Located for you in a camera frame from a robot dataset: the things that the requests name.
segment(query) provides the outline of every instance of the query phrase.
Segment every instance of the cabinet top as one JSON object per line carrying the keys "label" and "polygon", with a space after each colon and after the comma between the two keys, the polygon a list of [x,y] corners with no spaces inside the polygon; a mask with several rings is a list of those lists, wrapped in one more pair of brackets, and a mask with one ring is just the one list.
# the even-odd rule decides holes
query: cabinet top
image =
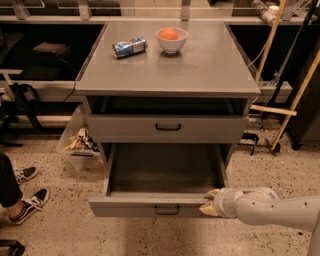
{"label": "cabinet top", "polygon": [[[184,47],[174,55],[160,48],[156,31],[180,27],[188,31]],[[147,40],[146,52],[122,59],[112,45],[136,37]],[[260,90],[224,23],[212,21],[114,21],[76,83],[81,95],[127,96],[257,96]]]}

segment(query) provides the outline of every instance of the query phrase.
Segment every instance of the open drawer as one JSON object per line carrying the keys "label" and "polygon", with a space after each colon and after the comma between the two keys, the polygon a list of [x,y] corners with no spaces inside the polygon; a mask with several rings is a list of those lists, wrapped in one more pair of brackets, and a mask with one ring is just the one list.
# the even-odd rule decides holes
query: open drawer
{"label": "open drawer", "polygon": [[226,187],[218,144],[113,144],[97,217],[208,217],[204,194]]}

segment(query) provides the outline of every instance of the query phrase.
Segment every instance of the sneaker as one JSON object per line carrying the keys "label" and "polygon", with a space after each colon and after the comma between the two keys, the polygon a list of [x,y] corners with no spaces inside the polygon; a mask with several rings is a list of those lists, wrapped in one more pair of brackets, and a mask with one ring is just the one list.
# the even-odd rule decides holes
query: sneaker
{"label": "sneaker", "polygon": [[37,176],[38,173],[39,173],[39,171],[35,167],[29,167],[29,168],[25,168],[21,171],[14,172],[14,174],[16,176],[16,180],[19,185],[23,182],[31,180],[32,178]]}
{"label": "sneaker", "polygon": [[30,199],[22,200],[24,203],[24,207],[21,213],[14,218],[9,217],[10,220],[16,225],[22,224],[38,210],[42,211],[42,208],[45,205],[45,203],[48,201],[48,199],[49,199],[49,191],[45,188],[39,190]]}

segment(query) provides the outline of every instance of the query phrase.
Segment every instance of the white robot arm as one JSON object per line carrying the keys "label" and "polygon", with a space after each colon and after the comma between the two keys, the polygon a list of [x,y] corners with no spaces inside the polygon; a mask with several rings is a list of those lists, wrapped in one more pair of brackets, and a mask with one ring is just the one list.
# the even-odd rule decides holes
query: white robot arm
{"label": "white robot arm", "polygon": [[270,188],[212,190],[204,214],[238,218],[248,225],[276,224],[313,232],[309,256],[320,255],[320,196],[280,200]]}

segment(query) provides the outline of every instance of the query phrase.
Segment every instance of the gray cabinet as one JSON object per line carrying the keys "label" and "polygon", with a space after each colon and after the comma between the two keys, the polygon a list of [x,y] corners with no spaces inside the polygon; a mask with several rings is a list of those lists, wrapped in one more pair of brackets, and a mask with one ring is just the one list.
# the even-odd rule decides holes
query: gray cabinet
{"label": "gray cabinet", "polygon": [[[176,55],[156,41],[168,26],[189,32]],[[138,35],[147,52],[115,59],[112,43]],[[103,194],[89,203],[108,217],[207,217],[203,195],[228,186],[260,93],[223,23],[159,21],[110,22],[76,90],[106,172]]]}

